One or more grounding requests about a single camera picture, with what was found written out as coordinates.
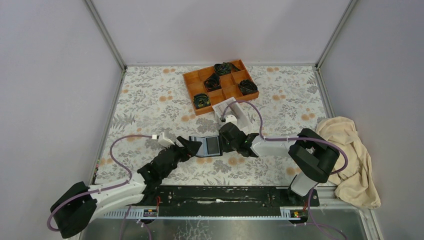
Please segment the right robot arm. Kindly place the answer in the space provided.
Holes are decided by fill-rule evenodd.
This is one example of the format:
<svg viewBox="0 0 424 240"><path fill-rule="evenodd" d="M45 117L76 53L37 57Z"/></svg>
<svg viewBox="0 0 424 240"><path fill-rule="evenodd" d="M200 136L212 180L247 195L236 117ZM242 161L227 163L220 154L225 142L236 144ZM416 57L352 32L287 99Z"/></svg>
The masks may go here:
<svg viewBox="0 0 424 240"><path fill-rule="evenodd" d="M307 194L319 183L326 183L340 156L346 154L335 144L304 128L294 137L263 137L259 133L245 134L235 124L226 123L219 130L225 152L237 152L244 157L290 157L301 173L294 177L287 191L287 201L301 205Z"/></svg>

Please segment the white plastic card box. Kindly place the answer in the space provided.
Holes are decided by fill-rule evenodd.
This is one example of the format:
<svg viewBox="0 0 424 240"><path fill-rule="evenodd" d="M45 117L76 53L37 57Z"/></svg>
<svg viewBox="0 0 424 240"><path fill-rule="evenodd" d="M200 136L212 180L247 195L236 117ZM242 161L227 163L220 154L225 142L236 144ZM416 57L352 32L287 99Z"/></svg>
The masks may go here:
<svg viewBox="0 0 424 240"><path fill-rule="evenodd" d="M212 106L215 114L215 118L220 127L225 123L225 117L227 115L234 115L237 118L236 126L243 131L245 134L252 132L252 124L247 117L245 111L241 108L240 104L236 102L234 97L230 97L224 101L221 101Z"/></svg>

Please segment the black leather card holder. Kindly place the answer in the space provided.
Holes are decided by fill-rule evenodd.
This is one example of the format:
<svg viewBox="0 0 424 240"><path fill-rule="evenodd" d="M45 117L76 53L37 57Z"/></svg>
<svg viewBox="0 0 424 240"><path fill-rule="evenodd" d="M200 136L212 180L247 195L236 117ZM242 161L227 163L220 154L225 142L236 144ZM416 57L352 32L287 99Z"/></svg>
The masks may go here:
<svg viewBox="0 0 424 240"><path fill-rule="evenodd" d="M220 137L218 135L214 136L189 136L191 142L200 142L201 146L196 153L198 158L208 158L222 156L222 144Z"/></svg>

